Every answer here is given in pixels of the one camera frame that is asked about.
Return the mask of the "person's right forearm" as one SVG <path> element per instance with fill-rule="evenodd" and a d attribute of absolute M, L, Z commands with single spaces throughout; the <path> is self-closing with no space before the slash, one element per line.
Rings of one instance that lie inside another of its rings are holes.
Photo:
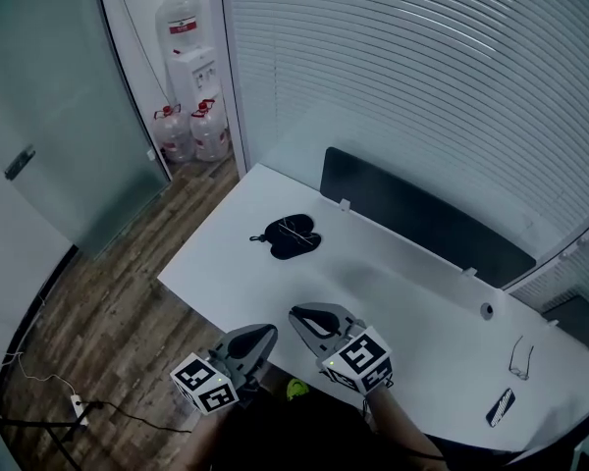
<path fill-rule="evenodd" d="M 444 456 L 411 421 L 386 386 L 378 386 L 365 399 L 378 432 L 387 440 L 406 449 L 417 469 L 447 470 Z"/>

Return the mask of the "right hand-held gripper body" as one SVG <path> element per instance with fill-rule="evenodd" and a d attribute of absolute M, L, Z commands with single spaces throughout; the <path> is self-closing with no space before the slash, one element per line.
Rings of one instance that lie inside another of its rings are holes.
<path fill-rule="evenodd" d="M 392 350 L 369 326 L 321 362 L 333 382 L 368 395 L 393 375 Z"/>

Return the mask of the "short dark desk partition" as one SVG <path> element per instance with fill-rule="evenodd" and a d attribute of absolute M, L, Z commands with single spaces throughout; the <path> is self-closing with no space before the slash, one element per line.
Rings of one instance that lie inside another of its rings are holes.
<path fill-rule="evenodd" d="M 589 348 L 589 302 L 575 296 L 542 314 L 547 321 L 557 321 L 557 326 Z"/>

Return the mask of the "person's left forearm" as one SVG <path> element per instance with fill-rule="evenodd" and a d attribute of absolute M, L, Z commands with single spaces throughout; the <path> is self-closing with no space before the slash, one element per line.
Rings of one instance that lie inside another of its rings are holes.
<path fill-rule="evenodd" d="M 187 448 L 187 471 L 208 471 L 210 461 L 215 453 L 220 431 L 234 411 L 233 407 L 224 408 L 214 414 L 202 416 L 192 431 Z"/>

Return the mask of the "dark-framed eyeglasses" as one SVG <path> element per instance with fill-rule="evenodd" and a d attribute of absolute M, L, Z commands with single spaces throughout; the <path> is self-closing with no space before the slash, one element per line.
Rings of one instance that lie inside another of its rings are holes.
<path fill-rule="evenodd" d="M 508 370 L 521 381 L 529 379 L 533 352 L 534 345 L 529 343 L 524 336 L 520 336 L 512 347 Z"/>

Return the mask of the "large dispenser water bottle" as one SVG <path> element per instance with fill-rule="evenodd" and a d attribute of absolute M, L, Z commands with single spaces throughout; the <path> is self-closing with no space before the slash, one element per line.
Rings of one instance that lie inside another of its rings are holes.
<path fill-rule="evenodd" d="M 199 0 L 165 0 L 156 12 L 156 31 L 165 56 L 188 52 L 199 45 Z"/>

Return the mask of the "white power strip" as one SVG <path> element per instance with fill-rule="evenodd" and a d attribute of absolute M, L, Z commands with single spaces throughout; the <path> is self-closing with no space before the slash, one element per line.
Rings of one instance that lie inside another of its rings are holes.
<path fill-rule="evenodd" d="M 70 400 L 75 411 L 75 415 L 77 417 L 77 422 L 87 427 L 89 425 L 87 416 L 84 413 L 85 403 L 82 401 L 81 397 L 78 394 L 72 394 L 70 396 Z"/>

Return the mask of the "black smartphone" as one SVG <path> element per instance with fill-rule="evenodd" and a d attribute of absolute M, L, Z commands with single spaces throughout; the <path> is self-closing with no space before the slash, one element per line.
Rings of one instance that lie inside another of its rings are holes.
<path fill-rule="evenodd" d="M 516 400 L 515 394 L 511 388 L 507 388 L 500 396 L 498 401 L 487 412 L 485 420 L 491 428 L 495 428 L 503 417 L 509 411 L 509 408 Z"/>

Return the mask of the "black tripod stand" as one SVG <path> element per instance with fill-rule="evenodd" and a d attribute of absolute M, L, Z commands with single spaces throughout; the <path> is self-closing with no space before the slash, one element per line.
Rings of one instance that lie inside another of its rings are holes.
<path fill-rule="evenodd" d="M 81 467 L 66 449 L 65 443 L 70 442 L 76 433 L 81 428 L 84 428 L 84 424 L 82 423 L 84 419 L 87 418 L 93 410 L 102 409 L 103 403 L 101 401 L 84 401 L 82 404 L 84 405 L 84 410 L 74 421 L 29 421 L 9 418 L 5 419 L 0 417 L 0 427 L 43 429 L 48 434 L 56 448 L 72 466 L 73 470 L 82 471 Z"/>

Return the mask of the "frosted glass door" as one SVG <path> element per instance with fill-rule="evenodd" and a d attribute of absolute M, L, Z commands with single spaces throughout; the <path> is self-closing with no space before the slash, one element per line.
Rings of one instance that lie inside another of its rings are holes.
<path fill-rule="evenodd" d="M 102 0 L 0 0 L 0 168 L 80 251 L 102 252 L 168 177 L 130 92 Z"/>

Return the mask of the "person's black clothing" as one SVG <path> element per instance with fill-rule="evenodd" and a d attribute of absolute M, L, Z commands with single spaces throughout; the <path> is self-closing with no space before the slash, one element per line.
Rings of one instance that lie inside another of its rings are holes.
<path fill-rule="evenodd" d="M 236 408 L 212 471 L 459 471 L 436 447 L 374 432 L 358 410 L 320 392 L 280 402 L 267 392 Z"/>

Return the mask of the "white water dispenser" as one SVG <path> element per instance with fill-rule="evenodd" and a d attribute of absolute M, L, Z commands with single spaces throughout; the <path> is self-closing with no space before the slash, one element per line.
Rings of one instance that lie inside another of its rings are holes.
<path fill-rule="evenodd" d="M 174 49 L 166 65 L 176 100 L 185 111 L 193 112 L 205 99 L 220 97 L 221 83 L 213 47 L 199 46 L 185 52 Z"/>

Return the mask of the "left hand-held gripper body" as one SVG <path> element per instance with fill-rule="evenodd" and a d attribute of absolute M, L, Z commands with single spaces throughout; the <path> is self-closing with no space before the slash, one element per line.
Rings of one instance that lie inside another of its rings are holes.
<path fill-rule="evenodd" d="M 170 377 L 202 415 L 210 415 L 237 403 L 249 403 L 260 390 L 259 373 L 266 362 L 252 375 L 240 376 L 234 372 L 234 359 L 210 349 L 207 358 L 192 353 Z"/>

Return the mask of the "thin wire eyeglasses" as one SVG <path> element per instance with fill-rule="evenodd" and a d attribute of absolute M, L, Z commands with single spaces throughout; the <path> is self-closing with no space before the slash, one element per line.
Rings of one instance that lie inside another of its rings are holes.
<path fill-rule="evenodd" d="M 277 221 L 278 231 L 295 239 L 301 245 L 314 246 L 321 242 L 321 236 L 314 229 L 313 220 L 304 214 L 284 217 Z"/>

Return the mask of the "black glasses case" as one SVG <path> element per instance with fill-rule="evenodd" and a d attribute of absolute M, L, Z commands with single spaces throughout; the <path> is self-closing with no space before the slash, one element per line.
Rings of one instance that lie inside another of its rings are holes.
<path fill-rule="evenodd" d="M 281 261 L 310 253 L 319 247 L 321 242 L 314 246 L 301 245 L 292 237 L 281 234 L 277 228 L 278 220 L 269 224 L 262 235 L 251 236 L 249 240 L 268 242 L 271 245 L 270 254 Z"/>

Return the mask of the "long dark desk partition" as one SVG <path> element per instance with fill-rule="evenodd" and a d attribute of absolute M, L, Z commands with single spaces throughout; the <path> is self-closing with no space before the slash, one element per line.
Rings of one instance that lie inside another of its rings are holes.
<path fill-rule="evenodd" d="M 453 205 L 360 158 L 326 149 L 320 193 L 501 288 L 536 260 Z"/>

